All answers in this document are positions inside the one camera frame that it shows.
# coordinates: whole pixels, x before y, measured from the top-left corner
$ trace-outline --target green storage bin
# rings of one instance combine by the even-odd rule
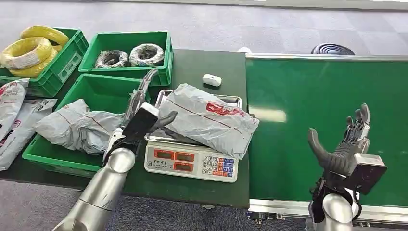
[[[82,31],[69,28],[54,29],[63,32],[70,39],[42,73],[37,78],[30,79],[27,88],[29,96],[54,97],[79,65],[88,48],[88,42]],[[0,68],[0,86],[17,79],[20,78],[14,77],[8,69]]]
[[[130,51],[142,43],[156,44],[165,51],[162,66],[94,68],[95,61],[101,51],[121,50],[130,55]],[[99,33],[92,39],[84,59],[79,65],[79,71],[81,73],[141,79],[150,69],[157,69],[158,75],[153,77],[150,86],[168,86],[171,83],[172,63],[173,47],[170,34],[167,31],[106,32]]]
[[[66,94],[57,110],[78,99],[84,99],[92,111],[123,113],[129,93],[141,83],[140,79],[82,74]],[[89,155],[51,144],[36,135],[23,152],[23,158],[40,164],[49,171],[92,177],[102,165],[102,155]]]

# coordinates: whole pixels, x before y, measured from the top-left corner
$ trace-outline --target metal tray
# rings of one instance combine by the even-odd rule
[[[160,104],[167,99],[167,96],[172,93],[172,90],[162,90],[159,92],[157,97],[156,104],[154,105],[156,108],[159,108]],[[228,96],[228,95],[214,95],[217,96],[220,100],[227,103],[228,106],[242,108],[242,99],[237,96]],[[190,138],[181,136],[176,134],[169,129],[162,128],[152,133],[146,134],[145,139],[147,141],[155,141],[155,142],[166,142],[166,143],[176,143],[176,144],[184,144],[188,146],[204,146],[205,145],[198,143],[195,140]]]

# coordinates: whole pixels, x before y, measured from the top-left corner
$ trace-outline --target scale keypad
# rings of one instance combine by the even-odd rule
[[[233,159],[204,156],[203,174],[222,177],[232,177],[233,172],[234,172]]]

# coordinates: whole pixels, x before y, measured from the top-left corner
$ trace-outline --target yellow wire coil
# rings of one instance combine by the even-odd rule
[[[54,48],[52,48],[51,55],[42,63],[24,70],[9,70],[9,71],[16,77],[37,78],[41,74],[41,72],[51,63],[51,61],[54,59],[57,53],[58,52]]]
[[[64,46],[69,38],[63,32],[47,26],[32,26],[21,32],[21,38],[44,37]]]
[[[60,52],[62,50],[62,46],[61,45],[56,45],[56,46],[52,46],[54,47],[54,50],[56,50],[57,52]]]
[[[27,69],[46,60],[51,50],[52,45],[46,38],[24,38],[3,50],[1,63],[8,69]]]

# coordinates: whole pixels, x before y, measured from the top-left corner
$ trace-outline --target gray carpet floor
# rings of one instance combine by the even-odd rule
[[[0,49],[32,25],[80,28],[88,41],[102,31],[169,30],[175,48],[309,53],[323,42],[357,55],[407,55],[408,13],[273,9],[128,2],[0,1]],[[0,230],[54,227],[79,197],[72,189],[0,181]],[[124,196],[108,230],[291,231],[304,220],[255,225],[243,209]]]

